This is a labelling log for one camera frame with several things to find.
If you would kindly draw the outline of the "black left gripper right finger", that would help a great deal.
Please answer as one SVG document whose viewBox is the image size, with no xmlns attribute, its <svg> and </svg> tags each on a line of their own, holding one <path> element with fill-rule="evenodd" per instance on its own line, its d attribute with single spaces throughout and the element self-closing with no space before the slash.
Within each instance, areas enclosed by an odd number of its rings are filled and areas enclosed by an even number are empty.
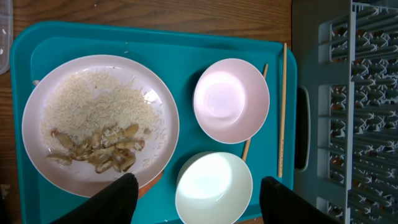
<svg viewBox="0 0 398 224">
<path fill-rule="evenodd" d="M 264 223 L 338 224 L 271 176 L 261 181 L 259 204 Z"/>
</svg>

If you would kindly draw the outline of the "pale green bowl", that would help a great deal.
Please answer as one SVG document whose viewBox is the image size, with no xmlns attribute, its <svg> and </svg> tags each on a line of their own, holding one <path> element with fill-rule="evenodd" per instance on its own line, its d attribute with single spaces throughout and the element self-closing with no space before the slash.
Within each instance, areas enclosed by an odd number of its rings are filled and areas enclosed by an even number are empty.
<svg viewBox="0 0 398 224">
<path fill-rule="evenodd" d="M 232 224 L 246 211 L 253 180 L 246 163 L 228 152 L 201 152 L 184 163 L 175 208 L 186 224 Z"/>
</svg>

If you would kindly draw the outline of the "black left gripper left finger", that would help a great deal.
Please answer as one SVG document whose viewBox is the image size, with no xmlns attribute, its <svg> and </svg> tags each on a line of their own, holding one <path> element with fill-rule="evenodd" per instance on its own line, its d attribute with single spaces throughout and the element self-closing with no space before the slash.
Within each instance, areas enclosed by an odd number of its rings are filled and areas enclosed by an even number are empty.
<svg viewBox="0 0 398 224">
<path fill-rule="evenodd" d="M 54 224 L 130 224 L 139 196 L 137 179 L 125 174 Z"/>
</svg>

